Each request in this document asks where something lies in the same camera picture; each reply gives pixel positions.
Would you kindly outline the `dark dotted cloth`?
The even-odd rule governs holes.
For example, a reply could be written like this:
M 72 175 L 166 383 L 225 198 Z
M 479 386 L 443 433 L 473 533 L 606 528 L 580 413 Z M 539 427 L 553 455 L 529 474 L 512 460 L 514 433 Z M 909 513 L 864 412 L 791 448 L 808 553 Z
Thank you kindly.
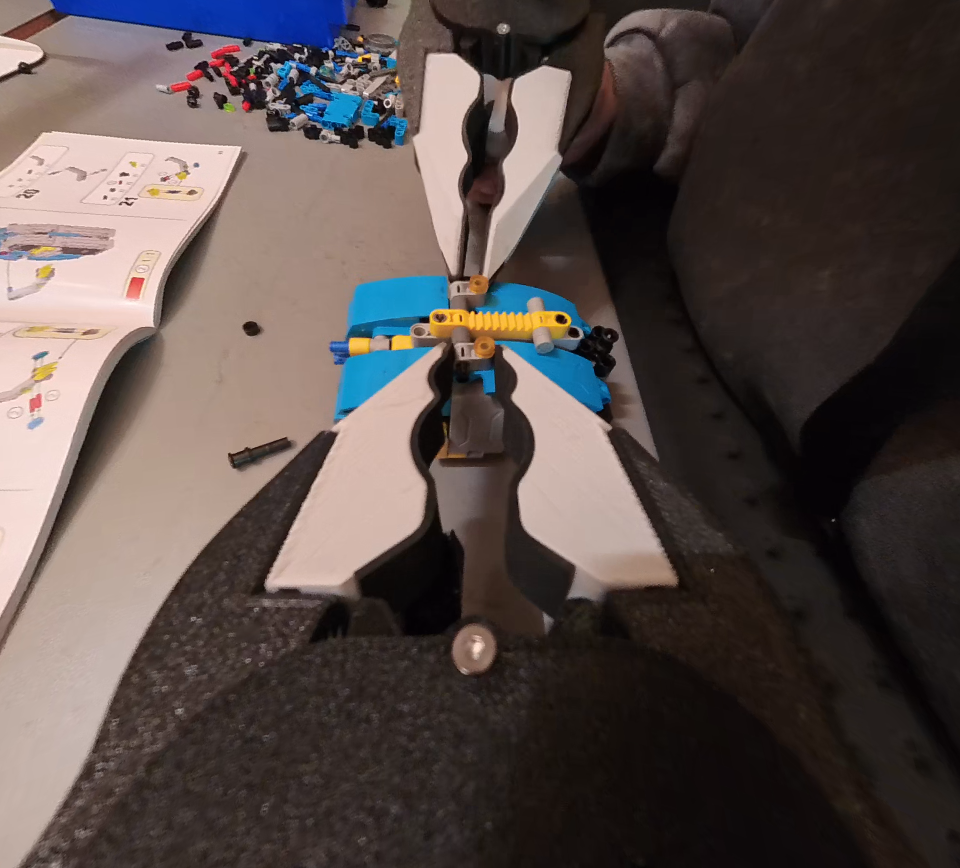
M 958 756 L 835 526 L 802 502 L 704 352 L 670 267 L 675 189 L 583 190 L 646 424 L 666 475 L 733 549 L 721 659 L 867 866 L 958 866 Z

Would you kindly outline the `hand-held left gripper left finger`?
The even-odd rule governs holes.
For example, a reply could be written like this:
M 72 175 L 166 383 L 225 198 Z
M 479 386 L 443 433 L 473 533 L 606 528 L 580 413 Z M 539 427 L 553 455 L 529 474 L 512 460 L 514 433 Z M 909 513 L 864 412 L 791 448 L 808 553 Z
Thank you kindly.
M 362 579 L 422 538 L 436 516 L 420 432 L 443 406 L 439 344 L 343 418 L 264 582 L 271 595 L 359 598 Z

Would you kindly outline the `white adjustable stand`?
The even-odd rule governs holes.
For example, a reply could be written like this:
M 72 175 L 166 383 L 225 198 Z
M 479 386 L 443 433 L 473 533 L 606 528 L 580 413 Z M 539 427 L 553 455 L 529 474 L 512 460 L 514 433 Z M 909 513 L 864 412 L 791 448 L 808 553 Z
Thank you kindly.
M 42 47 L 29 40 L 2 35 L 0 42 L 1 81 L 18 75 L 32 74 L 46 58 Z

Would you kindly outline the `person's right hand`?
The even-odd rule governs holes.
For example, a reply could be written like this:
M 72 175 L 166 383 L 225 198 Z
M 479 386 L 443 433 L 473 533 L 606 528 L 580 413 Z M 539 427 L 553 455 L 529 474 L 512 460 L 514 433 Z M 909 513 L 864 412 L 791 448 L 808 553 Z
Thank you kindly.
M 608 59 L 592 108 L 563 155 L 560 171 L 574 182 L 588 178 L 599 165 L 618 120 L 618 92 Z

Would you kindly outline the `open instruction booklet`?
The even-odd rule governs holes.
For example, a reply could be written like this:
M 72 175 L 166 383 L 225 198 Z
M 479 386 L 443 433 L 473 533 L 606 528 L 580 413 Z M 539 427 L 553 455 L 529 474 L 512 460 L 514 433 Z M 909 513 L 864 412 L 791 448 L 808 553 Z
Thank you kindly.
M 167 277 L 241 154 L 233 145 L 48 131 L 2 170 L 2 638 L 104 386 L 158 330 Z

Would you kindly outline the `pile of small brick parts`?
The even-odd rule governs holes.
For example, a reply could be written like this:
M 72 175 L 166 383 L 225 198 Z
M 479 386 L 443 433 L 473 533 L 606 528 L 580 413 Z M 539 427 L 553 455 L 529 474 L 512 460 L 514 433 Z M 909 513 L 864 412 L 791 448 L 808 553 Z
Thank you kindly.
M 398 70 L 399 41 L 348 25 L 328 46 L 257 42 L 245 36 L 207 45 L 184 32 L 164 46 L 186 61 L 154 88 L 198 110 L 261 116 L 271 133 L 385 150 L 409 141 Z

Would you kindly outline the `grey desk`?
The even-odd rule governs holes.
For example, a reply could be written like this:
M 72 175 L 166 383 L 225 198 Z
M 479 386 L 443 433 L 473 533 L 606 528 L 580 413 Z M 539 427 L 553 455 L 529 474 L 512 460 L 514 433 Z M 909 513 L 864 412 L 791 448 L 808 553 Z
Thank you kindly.
M 2 82 L 2 166 L 52 130 L 233 144 L 216 216 L 167 281 L 158 334 L 102 391 L 45 554 L 2 647 L 2 866 L 71 788 L 162 602 L 220 529 L 331 424 L 355 286 L 445 271 L 412 150 L 266 130 L 156 92 L 184 29 L 66 17 L 46 61 Z M 242 330 L 255 321 L 262 333 Z M 232 469 L 228 453 L 294 446 Z

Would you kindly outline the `blue brick toy car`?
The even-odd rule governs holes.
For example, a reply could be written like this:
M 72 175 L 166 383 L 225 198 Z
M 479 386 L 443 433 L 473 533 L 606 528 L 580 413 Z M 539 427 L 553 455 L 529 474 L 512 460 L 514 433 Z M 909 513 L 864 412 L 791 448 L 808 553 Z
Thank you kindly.
M 329 344 L 341 367 L 334 423 L 341 422 L 366 403 L 433 346 L 430 317 L 450 310 L 451 287 L 470 288 L 466 281 L 451 284 L 441 275 L 384 279 L 357 286 L 347 311 L 345 336 Z M 613 346 L 618 333 L 607 326 L 585 323 L 569 299 L 542 288 L 513 282 L 492 282 L 479 302 L 472 293 L 460 303 L 502 318 L 524 315 L 531 301 L 569 319 L 566 334 L 553 338 L 549 352 L 540 352 L 531 337 L 516 337 L 506 326 L 490 335 L 506 344 L 536 370 L 570 394 L 592 413 L 608 421 L 611 393 L 607 378 L 617 364 Z M 491 364 L 469 364 L 455 375 L 456 387 L 442 409 L 445 441 L 439 457 L 480 461 L 503 453 L 502 406 L 496 400 L 496 377 Z

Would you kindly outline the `black brick axle pin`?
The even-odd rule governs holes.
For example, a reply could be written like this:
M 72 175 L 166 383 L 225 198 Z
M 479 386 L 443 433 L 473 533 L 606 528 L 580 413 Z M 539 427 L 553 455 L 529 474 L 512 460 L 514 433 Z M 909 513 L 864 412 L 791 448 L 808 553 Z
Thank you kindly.
M 275 455 L 285 453 L 294 447 L 294 442 L 288 437 L 263 442 L 256 445 L 246 446 L 240 450 L 229 452 L 227 457 L 228 465 L 233 470 L 243 470 L 247 467 L 257 465 L 265 459 Z

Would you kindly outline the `person's right forearm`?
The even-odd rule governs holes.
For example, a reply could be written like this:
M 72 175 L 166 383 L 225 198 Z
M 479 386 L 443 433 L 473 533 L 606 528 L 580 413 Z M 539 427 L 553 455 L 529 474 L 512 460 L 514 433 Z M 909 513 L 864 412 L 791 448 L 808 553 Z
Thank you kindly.
M 730 22 L 711 12 L 637 10 L 618 21 L 604 42 L 618 118 L 598 166 L 578 183 L 598 187 L 629 171 L 678 181 L 736 54 Z

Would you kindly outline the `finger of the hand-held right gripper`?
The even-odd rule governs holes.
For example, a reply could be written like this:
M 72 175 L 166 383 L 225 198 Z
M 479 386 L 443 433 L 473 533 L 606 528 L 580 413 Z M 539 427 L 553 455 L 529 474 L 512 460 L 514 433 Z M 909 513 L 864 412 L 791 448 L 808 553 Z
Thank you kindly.
M 450 278 L 463 271 L 467 231 L 463 181 L 472 159 L 467 123 L 481 94 L 481 75 L 459 55 L 427 55 L 414 155 Z
M 572 75 L 541 65 L 511 82 L 515 138 L 501 163 L 502 193 L 487 225 L 482 273 L 492 278 L 517 249 L 561 163 Z

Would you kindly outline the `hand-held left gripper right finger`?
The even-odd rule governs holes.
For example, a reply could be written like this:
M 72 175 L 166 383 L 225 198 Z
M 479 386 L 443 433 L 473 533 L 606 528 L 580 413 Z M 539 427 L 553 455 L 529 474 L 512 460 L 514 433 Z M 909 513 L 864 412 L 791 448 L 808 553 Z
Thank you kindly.
M 506 564 L 522 596 L 557 618 L 569 600 L 677 588 L 679 574 L 625 465 L 632 437 L 507 346 L 498 349 L 498 401 L 514 467 Z

